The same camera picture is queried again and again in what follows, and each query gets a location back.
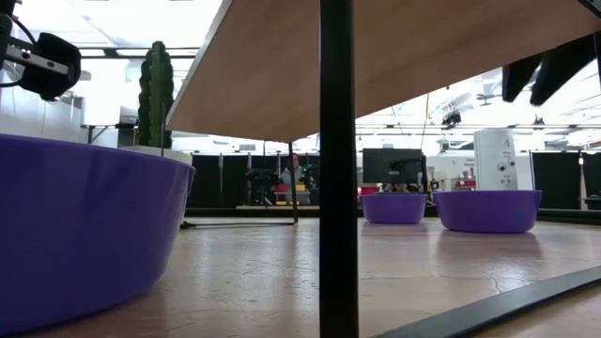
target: purple plastic bowl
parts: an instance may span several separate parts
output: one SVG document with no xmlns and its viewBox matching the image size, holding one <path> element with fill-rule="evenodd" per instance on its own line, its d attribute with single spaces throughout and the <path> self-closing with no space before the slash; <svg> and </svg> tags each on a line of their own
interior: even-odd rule
<svg viewBox="0 0 601 338">
<path fill-rule="evenodd" d="M 424 218 L 427 195 L 377 193 L 361 196 L 363 216 L 370 223 L 415 224 Z"/>
<path fill-rule="evenodd" d="M 164 272 L 194 169 L 0 135 L 0 336 L 106 309 Z"/>
<path fill-rule="evenodd" d="M 536 223 L 540 191 L 437 192 L 440 221 L 449 230 L 521 234 Z"/>
</svg>

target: fluorescent light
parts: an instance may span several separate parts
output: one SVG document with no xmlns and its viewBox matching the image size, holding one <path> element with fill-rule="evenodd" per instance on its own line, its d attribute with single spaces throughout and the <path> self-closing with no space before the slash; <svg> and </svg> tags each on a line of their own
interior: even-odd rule
<svg viewBox="0 0 601 338">
<path fill-rule="evenodd" d="M 123 56 L 144 56 L 146 53 L 148 53 L 148 49 L 117 49 L 116 52 Z"/>
<path fill-rule="evenodd" d="M 98 49 L 98 50 L 82 49 L 79 52 L 82 54 L 82 56 L 104 56 L 104 51 L 101 49 Z"/>
</svg>

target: black bracket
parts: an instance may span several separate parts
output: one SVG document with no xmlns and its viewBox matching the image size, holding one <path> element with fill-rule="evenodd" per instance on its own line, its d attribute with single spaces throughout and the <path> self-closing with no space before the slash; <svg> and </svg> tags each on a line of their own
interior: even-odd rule
<svg viewBox="0 0 601 338">
<path fill-rule="evenodd" d="M 588 8 L 597 18 L 601 18 L 601 0 L 578 0 L 584 7 Z"/>
</svg>

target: cactus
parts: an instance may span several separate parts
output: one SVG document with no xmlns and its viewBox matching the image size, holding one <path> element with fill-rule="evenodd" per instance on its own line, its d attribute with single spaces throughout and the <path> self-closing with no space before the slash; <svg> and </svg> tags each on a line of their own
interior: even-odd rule
<svg viewBox="0 0 601 338">
<path fill-rule="evenodd" d="M 140 77 L 140 108 L 138 130 L 140 146 L 161 147 L 162 120 L 173 104 L 173 66 L 165 45 L 157 41 L 146 53 Z M 171 147 L 171 131 L 164 131 L 163 146 Z"/>
</svg>

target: black monitor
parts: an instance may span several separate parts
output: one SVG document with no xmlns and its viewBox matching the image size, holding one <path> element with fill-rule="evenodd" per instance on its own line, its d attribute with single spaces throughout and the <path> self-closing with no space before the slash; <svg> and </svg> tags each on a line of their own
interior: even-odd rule
<svg viewBox="0 0 601 338">
<path fill-rule="evenodd" d="M 417 184 L 425 176 L 425 158 L 421 149 L 378 148 L 363 150 L 363 182 Z"/>
</svg>

